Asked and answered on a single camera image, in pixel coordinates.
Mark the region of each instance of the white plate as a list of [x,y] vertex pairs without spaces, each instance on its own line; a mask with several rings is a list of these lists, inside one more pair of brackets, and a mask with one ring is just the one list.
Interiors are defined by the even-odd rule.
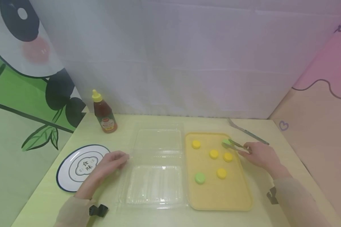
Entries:
[[57,184],[67,192],[77,192],[104,155],[110,151],[102,145],[90,144],[73,151],[57,170]]

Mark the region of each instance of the white curtain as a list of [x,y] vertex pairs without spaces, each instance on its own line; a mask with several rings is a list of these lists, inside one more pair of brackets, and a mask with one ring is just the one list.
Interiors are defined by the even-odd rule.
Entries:
[[341,0],[31,0],[92,109],[266,119],[341,21]]

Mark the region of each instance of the fork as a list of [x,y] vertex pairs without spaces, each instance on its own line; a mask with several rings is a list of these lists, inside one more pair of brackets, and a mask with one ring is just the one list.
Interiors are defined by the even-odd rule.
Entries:
[[227,119],[227,121],[229,122],[231,127],[235,128],[235,129],[239,129],[239,130],[245,132],[246,134],[248,134],[249,136],[253,137],[254,139],[257,139],[258,141],[260,141],[260,142],[262,142],[262,143],[264,143],[266,145],[269,145],[269,143],[267,141],[265,141],[265,140],[261,139],[260,137],[252,134],[251,132],[247,131],[246,129],[243,129],[243,128],[235,125],[235,123],[233,123],[231,119]]

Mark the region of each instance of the sleeve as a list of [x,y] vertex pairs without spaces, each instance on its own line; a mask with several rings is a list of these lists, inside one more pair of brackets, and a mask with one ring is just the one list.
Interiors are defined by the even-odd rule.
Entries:
[[94,200],[71,196],[59,210],[54,227],[86,227],[90,219],[89,208],[94,204]]
[[274,181],[275,197],[291,227],[330,227],[311,194],[294,178]]

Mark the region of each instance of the cartoon wall decoration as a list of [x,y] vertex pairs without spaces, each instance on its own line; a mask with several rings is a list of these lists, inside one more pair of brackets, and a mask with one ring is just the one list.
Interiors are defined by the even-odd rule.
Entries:
[[0,0],[0,108],[43,124],[22,150],[58,149],[58,130],[73,132],[84,107],[29,0]]
[[341,24],[270,118],[341,217]]
[[0,0],[0,226],[15,220],[84,107],[30,2]]

